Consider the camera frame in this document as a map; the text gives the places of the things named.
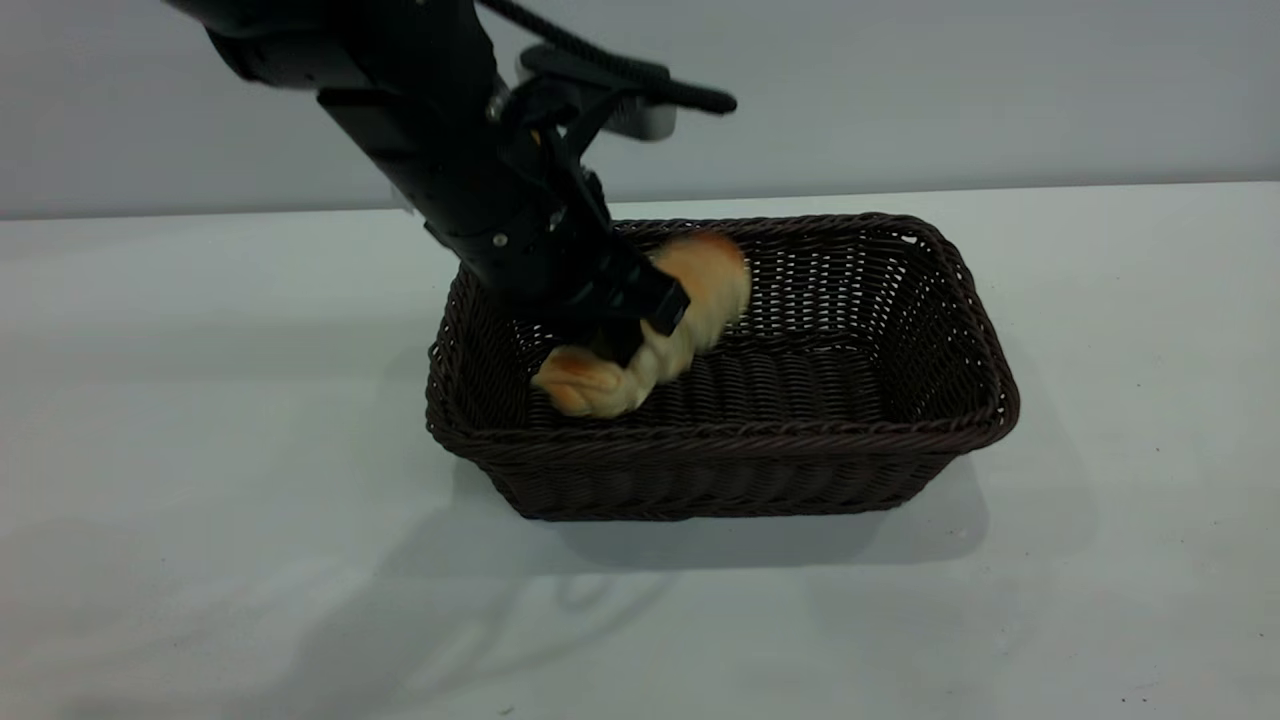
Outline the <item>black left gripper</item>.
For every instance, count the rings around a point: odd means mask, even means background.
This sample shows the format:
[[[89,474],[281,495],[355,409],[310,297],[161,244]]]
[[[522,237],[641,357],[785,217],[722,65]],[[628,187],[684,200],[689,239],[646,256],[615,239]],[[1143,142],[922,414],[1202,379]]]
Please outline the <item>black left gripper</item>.
[[[684,319],[685,288],[616,233],[581,161],[602,131],[646,135],[639,87],[541,76],[471,106],[375,88],[317,100],[515,315],[588,329],[588,348],[621,368],[644,346],[644,322],[671,336]]]

